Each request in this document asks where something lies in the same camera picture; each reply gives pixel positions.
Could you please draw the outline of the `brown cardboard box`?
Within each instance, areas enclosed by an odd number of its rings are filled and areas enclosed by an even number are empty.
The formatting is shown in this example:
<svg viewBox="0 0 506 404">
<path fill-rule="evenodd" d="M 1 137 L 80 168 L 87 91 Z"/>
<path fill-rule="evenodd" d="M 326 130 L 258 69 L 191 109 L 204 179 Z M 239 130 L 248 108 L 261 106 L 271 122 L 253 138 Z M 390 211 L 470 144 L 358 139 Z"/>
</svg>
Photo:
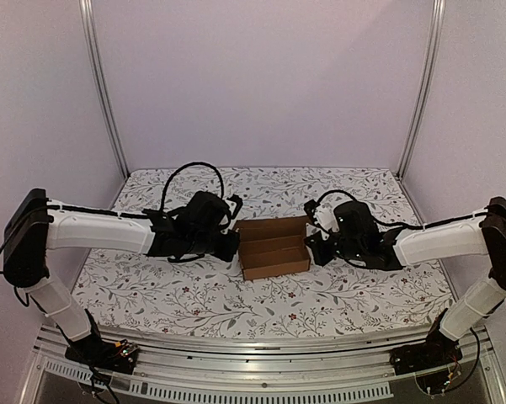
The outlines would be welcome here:
<svg viewBox="0 0 506 404">
<path fill-rule="evenodd" d="M 304 239 L 306 216 L 240 220 L 238 259 L 247 281 L 304 273 L 311 258 Z"/>
</svg>

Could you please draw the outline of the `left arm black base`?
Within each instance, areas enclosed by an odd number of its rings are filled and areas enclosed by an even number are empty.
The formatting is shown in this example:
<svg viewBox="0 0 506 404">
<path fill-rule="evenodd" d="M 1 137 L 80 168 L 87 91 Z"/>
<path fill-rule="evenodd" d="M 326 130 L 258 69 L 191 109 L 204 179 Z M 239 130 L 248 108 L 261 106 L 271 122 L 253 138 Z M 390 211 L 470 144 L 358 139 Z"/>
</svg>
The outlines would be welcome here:
<svg viewBox="0 0 506 404">
<path fill-rule="evenodd" d="M 99 336 L 90 335 L 78 341 L 69 341 L 65 358 L 97 369 L 131 375 L 139 353 L 139 346 L 127 340 L 109 343 Z"/>
</svg>

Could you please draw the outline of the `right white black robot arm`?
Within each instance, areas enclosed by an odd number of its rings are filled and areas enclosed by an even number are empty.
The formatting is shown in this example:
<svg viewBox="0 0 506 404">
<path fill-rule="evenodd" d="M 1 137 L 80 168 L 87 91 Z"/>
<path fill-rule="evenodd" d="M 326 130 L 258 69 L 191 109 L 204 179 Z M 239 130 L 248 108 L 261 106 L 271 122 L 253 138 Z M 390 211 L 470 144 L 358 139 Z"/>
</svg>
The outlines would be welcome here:
<svg viewBox="0 0 506 404">
<path fill-rule="evenodd" d="M 506 199 L 494 197 L 482 209 L 421 226 L 386 223 L 376 219 L 365 202 L 356 198 L 319 210 L 320 200 L 304 205 L 317 232 L 306 237 L 315 264 L 324 266 L 335 258 L 357 268 L 397 271 L 419 263 L 469 255 L 488 256 L 491 269 L 434 321 L 418 359 L 437 366 L 450 355 L 458 341 L 483 317 L 506 300 Z"/>
</svg>

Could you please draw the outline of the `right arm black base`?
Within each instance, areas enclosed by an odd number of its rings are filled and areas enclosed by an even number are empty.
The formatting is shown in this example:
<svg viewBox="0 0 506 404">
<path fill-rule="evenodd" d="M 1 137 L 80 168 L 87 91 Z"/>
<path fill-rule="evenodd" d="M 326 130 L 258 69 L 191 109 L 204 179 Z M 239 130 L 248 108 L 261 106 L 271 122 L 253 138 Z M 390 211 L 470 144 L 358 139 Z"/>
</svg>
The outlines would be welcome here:
<svg viewBox="0 0 506 404">
<path fill-rule="evenodd" d="M 392 349 L 389 363 L 396 375 L 405 375 L 451 364 L 462 358 L 458 342 L 440 335 L 439 338 Z"/>
</svg>

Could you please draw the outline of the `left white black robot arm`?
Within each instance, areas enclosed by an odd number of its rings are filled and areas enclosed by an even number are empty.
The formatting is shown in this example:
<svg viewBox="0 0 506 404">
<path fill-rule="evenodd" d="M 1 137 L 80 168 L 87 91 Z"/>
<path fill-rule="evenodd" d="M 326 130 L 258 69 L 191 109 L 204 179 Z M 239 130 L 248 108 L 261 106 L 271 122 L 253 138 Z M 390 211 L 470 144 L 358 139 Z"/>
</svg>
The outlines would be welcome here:
<svg viewBox="0 0 506 404">
<path fill-rule="evenodd" d="M 43 189 L 32 189 L 7 224 L 0 274 L 23 290 L 76 343 L 77 353 L 91 365 L 109 356 L 105 342 L 95 337 L 88 313 L 67 287 L 51 275 L 46 263 L 50 250 L 108 249 L 187 263 L 212 256 L 230 263 L 240 235 L 232 229 L 242 199 L 227 199 L 198 191 L 187 205 L 165 212 L 140 213 L 66 205 L 49 199 Z"/>
</svg>

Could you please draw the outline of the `floral patterned table mat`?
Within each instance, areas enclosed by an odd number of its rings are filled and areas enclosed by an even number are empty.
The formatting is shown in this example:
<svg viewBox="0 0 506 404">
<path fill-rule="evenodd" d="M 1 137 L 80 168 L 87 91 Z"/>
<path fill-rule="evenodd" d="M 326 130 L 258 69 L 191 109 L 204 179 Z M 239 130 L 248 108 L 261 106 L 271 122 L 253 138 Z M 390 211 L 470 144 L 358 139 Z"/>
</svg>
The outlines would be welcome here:
<svg viewBox="0 0 506 404">
<path fill-rule="evenodd" d="M 301 215 L 310 199 L 327 207 L 349 195 L 384 222 L 416 221 L 385 169 L 191 167 L 131 174 L 115 202 L 136 211 L 187 203 L 198 190 L 243 199 L 243 219 Z M 246 281 L 235 263 L 212 257 L 173 264 L 129 252 L 93 250 L 73 290 L 109 327 L 208 338 L 320 338 L 427 326 L 454 299 L 438 263 L 396 272 L 342 261 L 301 274 Z"/>
</svg>

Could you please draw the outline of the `front aluminium rail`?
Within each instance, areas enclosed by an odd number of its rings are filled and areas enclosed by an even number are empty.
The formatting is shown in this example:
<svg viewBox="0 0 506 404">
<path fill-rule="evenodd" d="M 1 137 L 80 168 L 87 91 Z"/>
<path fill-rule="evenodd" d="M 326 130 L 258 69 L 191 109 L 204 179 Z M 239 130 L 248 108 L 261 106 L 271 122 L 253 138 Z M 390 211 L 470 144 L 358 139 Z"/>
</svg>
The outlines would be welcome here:
<svg viewBox="0 0 506 404">
<path fill-rule="evenodd" d="M 487 332 L 461 339 L 461 367 L 451 388 L 424 386 L 445 371 L 399 375 L 394 348 L 419 343 L 424 327 L 325 338 L 242 340 L 167 336 L 105 328 L 105 338 L 128 338 L 140 353 L 129 375 L 110 374 L 122 403 L 504 403 L 506 395 Z"/>
</svg>

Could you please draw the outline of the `right aluminium frame post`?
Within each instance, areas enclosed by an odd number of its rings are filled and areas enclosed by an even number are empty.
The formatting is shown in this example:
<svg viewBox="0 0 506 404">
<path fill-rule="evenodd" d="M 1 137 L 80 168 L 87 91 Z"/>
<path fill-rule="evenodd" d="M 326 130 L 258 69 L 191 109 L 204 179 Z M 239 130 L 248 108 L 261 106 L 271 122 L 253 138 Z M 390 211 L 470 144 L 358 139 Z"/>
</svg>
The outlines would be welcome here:
<svg viewBox="0 0 506 404">
<path fill-rule="evenodd" d="M 425 115 L 426 106 L 434 79 L 434 69 L 438 60 L 439 46 L 441 42 L 441 35 L 445 18 L 445 6 L 445 0 L 433 1 L 429 37 L 427 39 L 427 45 L 425 49 L 423 70 L 418 87 L 418 95 L 413 108 L 412 117 L 410 119 L 410 125 L 408 127 L 407 138 L 402 149 L 402 155 L 397 165 L 396 176 L 400 181 L 405 178 L 409 170 L 409 166 L 417 144 L 419 131 L 423 122 L 423 117 Z"/>
</svg>

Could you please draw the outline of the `aluminium frame post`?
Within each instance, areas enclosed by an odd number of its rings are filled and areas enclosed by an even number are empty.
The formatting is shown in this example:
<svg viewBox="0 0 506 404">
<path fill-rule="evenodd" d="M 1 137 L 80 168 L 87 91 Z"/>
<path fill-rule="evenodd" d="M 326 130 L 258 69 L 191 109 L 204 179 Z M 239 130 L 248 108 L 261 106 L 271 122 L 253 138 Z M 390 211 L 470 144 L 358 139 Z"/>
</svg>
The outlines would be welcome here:
<svg viewBox="0 0 506 404">
<path fill-rule="evenodd" d="M 402 155 L 397 165 L 396 176 L 400 181 L 405 178 L 409 170 L 409 166 L 417 144 L 419 131 L 423 122 L 423 117 L 425 115 L 426 106 L 434 79 L 434 69 L 438 60 L 439 46 L 441 42 L 441 35 L 445 18 L 445 6 L 445 0 L 433 1 L 429 37 L 427 39 L 427 45 L 425 49 L 423 70 L 418 87 L 418 95 L 413 108 L 412 117 L 410 119 L 410 125 L 408 127 L 407 138 L 402 149 Z"/>
<path fill-rule="evenodd" d="M 104 64 L 99 47 L 93 1 L 80 0 L 78 3 L 88 50 L 88 59 L 93 74 L 93 82 L 99 100 L 105 129 L 109 138 L 109 144 L 115 157 L 120 175 L 124 179 L 127 179 L 130 176 L 130 169 L 126 160 L 125 150 L 120 139 L 120 133 L 115 120 L 113 105 L 109 96 L 109 89 L 104 74 Z"/>
</svg>

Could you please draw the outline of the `left aluminium frame post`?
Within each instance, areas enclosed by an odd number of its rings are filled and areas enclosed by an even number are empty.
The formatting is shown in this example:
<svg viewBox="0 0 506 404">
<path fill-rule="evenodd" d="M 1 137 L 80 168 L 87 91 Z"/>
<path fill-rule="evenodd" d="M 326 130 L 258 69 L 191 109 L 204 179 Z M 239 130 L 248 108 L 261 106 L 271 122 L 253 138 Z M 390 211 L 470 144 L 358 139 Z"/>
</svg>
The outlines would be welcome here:
<svg viewBox="0 0 506 404">
<path fill-rule="evenodd" d="M 130 176 L 130 169 L 126 160 L 125 150 L 120 139 L 120 133 L 115 120 L 113 105 L 109 96 L 109 89 L 104 74 L 104 64 L 99 47 L 93 1 L 80 0 L 78 3 L 88 50 L 88 59 L 93 74 L 93 82 L 99 100 L 105 129 L 109 138 L 109 144 L 115 157 L 120 175 L 124 179 L 127 179 Z"/>
</svg>

